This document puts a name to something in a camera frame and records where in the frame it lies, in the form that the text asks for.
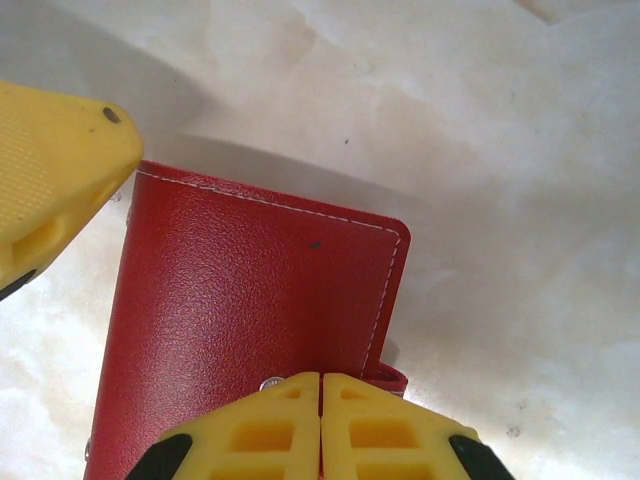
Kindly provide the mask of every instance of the red leather wallet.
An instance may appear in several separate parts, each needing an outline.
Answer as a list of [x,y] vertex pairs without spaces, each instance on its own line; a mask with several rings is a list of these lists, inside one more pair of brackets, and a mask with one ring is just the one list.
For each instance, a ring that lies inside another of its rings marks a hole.
[[85,478],[268,377],[342,372],[402,394],[380,353],[409,247],[398,220],[143,162]]

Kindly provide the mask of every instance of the black rubber tip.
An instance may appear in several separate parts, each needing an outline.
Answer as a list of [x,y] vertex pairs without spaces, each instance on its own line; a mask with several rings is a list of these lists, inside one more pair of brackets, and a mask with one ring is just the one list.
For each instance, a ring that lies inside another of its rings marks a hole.
[[464,435],[449,437],[449,443],[471,480],[515,480],[486,445]]
[[171,480],[193,444],[180,433],[151,445],[125,480]]
[[15,293],[18,290],[20,290],[20,288],[22,288],[23,285],[25,285],[29,280],[31,280],[31,278],[33,278],[35,274],[36,274],[36,271],[31,270],[30,272],[27,272],[23,276],[21,276],[18,280],[14,280],[9,285],[7,285],[2,290],[0,290],[0,302],[5,298],[7,298],[12,293]]

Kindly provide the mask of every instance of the white stitching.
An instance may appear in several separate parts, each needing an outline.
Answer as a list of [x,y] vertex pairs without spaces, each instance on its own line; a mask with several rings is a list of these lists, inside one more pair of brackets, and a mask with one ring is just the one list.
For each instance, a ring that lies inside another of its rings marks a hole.
[[365,357],[364,357],[364,362],[362,362],[362,368],[360,370],[360,378],[362,378],[364,376],[364,368],[367,365],[367,361],[369,360],[369,355],[371,354],[371,347],[373,346],[373,339],[376,336],[376,332],[378,330],[378,324],[380,322],[380,315],[382,315],[382,307],[384,306],[384,301],[387,297],[387,289],[389,288],[389,281],[391,280],[391,274],[393,273],[393,266],[396,263],[396,255],[398,254],[398,246],[400,245],[400,242],[402,241],[402,238],[400,237],[400,234],[391,229],[391,228],[386,228],[380,225],[372,225],[370,223],[364,223],[364,222],[358,222],[357,220],[351,220],[349,218],[344,218],[344,217],[336,217],[333,215],[327,215],[326,213],[320,213],[320,212],[314,212],[312,210],[304,210],[302,208],[296,208],[296,207],[291,207],[289,205],[284,205],[282,203],[274,203],[274,202],[267,202],[266,200],[261,200],[259,198],[253,198],[253,197],[249,197],[246,195],[240,195],[237,193],[230,193],[230,192],[225,192],[224,190],[220,190],[219,188],[216,187],[205,187],[203,185],[198,185],[197,183],[190,183],[190,182],[182,182],[180,180],[174,180],[172,178],[167,178],[167,177],[161,177],[160,175],[154,175],[152,173],[148,173],[148,172],[144,172],[142,170],[138,170],[138,173],[140,173],[141,175],[146,175],[147,177],[152,177],[152,178],[156,178],[158,180],[163,180],[165,182],[170,182],[170,183],[177,183],[179,185],[185,185],[187,187],[194,187],[194,188],[198,188],[200,190],[208,190],[210,192],[213,193],[217,193],[220,195],[226,195],[228,197],[235,197],[235,198],[239,198],[241,200],[249,200],[251,202],[256,202],[256,203],[262,203],[264,205],[271,205],[274,207],[278,207],[278,208],[284,208],[286,210],[292,210],[294,212],[301,212],[301,213],[308,213],[311,215],[318,215],[320,217],[326,217],[326,218],[330,218],[332,220],[340,220],[342,222],[348,222],[348,223],[355,223],[356,225],[362,225],[363,227],[369,227],[369,228],[375,228],[378,230],[384,230],[385,232],[389,232],[389,233],[393,233],[397,238],[396,240],[396,244],[393,248],[393,253],[391,254],[391,263],[389,264],[389,272],[387,273],[387,278],[384,282],[384,288],[382,289],[382,297],[380,298],[380,306],[378,307],[378,313],[376,315],[376,319],[374,321],[373,324],[373,330],[371,332],[371,338],[369,339],[369,346],[367,347],[367,350],[365,352]]

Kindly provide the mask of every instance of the white marble surface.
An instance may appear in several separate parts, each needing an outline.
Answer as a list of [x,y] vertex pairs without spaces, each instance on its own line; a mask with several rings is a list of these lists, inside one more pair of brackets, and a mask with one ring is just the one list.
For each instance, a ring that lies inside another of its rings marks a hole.
[[[517,478],[640,472],[640,5],[0,3],[0,76],[147,156],[403,219],[385,358]],[[0,478],[80,479],[130,184],[0,304]]]

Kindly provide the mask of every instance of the red wallet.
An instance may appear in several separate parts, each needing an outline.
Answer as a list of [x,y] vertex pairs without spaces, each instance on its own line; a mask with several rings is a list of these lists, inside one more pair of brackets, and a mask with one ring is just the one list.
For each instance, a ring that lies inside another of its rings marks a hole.
[[142,162],[85,478],[122,480],[166,429],[273,376],[380,363],[409,232],[398,220]]

